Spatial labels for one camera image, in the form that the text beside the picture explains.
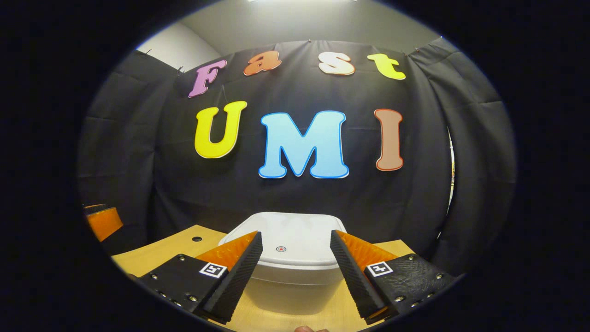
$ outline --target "yellow letter u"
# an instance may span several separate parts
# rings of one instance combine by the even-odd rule
[[[248,104],[246,102],[232,102],[223,108],[227,113],[225,134],[219,143],[211,143],[211,125],[213,117],[219,112],[216,107],[206,108],[196,114],[198,123],[195,132],[195,150],[203,158],[221,158],[230,153],[238,139],[240,114]]]

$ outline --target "blue letter m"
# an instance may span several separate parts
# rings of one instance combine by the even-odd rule
[[[348,167],[342,159],[340,129],[346,116],[335,110],[316,114],[305,135],[301,135],[293,119],[286,113],[267,114],[260,119],[266,126],[266,155],[264,166],[258,170],[263,178],[282,178],[287,168],[281,165],[281,151],[285,153],[295,176],[301,176],[316,151],[316,163],[309,173],[316,178],[343,178]]]

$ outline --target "black fabric backdrop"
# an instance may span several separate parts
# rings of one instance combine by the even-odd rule
[[[274,70],[242,73],[248,60],[277,50]],[[345,53],[356,72],[326,74],[324,51]],[[405,80],[392,80],[366,57],[384,53],[399,61]],[[124,228],[104,244],[119,253],[167,237],[194,224],[229,232],[261,211],[330,214],[347,231],[370,242],[402,239],[452,274],[471,267],[495,237],[507,214],[516,178],[513,134],[506,110],[483,73],[439,38],[419,52],[370,45],[307,41],[267,45],[226,59],[208,91],[188,98],[196,69],[180,74],[135,51],[110,76],[90,109],[80,144],[78,177],[83,201],[117,207]],[[223,107],[248,106],[232,152],[219,159],[194,149],[202,109],[218,107],[211,141],[225,129]],[[373,111],[397,110],[404,166],[375,167],[381,129]],[[304,133],[317,112],[338,110],[342,125],[343,179],[263,179],[266,129],[260,118],[286,112]],[[447,127],[455,151],[455,192],[446,216],[451,180]],[[282,164],[287,166],[285,157]]]

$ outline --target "finger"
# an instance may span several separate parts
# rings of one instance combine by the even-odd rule
[[[309,326],[300,326],[295,329],[295,332],[313,332]]]

